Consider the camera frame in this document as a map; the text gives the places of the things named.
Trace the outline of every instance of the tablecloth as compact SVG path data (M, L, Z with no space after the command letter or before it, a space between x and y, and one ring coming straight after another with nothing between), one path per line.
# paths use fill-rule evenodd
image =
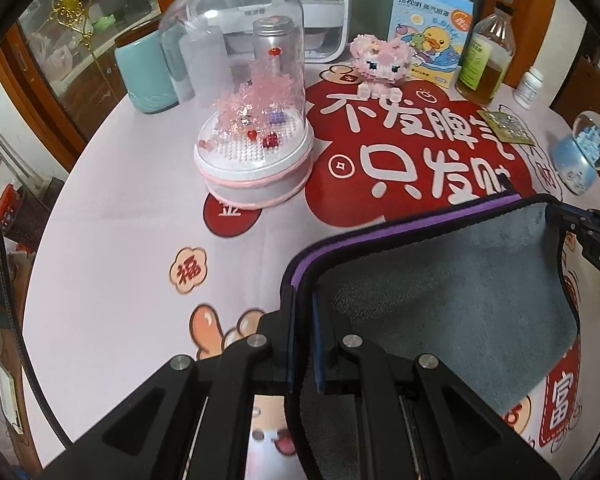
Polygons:
M197 129L183 104L143 115L124 98L71 172L33 268L24 337L60 423L77 439L175 354L204 358L253 333L279 307L287 264L316 240L499 190L548 192L600 208L561 184L548 146L570 133L548 108L524 110L503 86L491 106L517 115L536 147L502 145L451 89L419 80L401 101L361 102L344 65L307 67L314 171L280 206L241 211L211 197L193 163ZM570 238L566 276L580 338L505 420L563 476L600 427L600 274ZM61 451L28 384L43 465ZM304 478L279 399L258 398L247 478Z

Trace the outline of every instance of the bottle with brown liquid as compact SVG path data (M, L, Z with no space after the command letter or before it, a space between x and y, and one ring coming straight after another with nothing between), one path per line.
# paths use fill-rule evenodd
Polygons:
M456 90L480 106L491 104L516 53L512 13L510 7L498 2L494 13L474 28Z

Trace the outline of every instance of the orange round label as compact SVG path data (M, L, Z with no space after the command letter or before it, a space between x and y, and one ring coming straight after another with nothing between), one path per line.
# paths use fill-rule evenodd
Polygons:
M464 10L456 9L451 13L451 23L462 32L466 32L471 27L471 15Z

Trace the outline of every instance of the metal bolt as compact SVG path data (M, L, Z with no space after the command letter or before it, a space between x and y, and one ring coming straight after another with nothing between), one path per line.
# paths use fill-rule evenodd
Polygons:
M176 355L171 358L169 364L174 370L186 370L191 364L191 357L189 357L188 355Z
M349 334L342 338L342 344L347 348L358 348L362 345L362 338L357 334Z
M262 334L252 334L247 338L247 345L252 348L260 348L267 344L267 336Z
M418 357L418 364L427 370L433 370L433 368L436 368L440 364L440 361L438 361L435 355L422 354Z

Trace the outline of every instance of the glass door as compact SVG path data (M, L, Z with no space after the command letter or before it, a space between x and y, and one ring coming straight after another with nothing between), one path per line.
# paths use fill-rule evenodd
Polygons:
M159 15L157 0L33 0L18 19L27 54L85 142L126 95L116 37Z

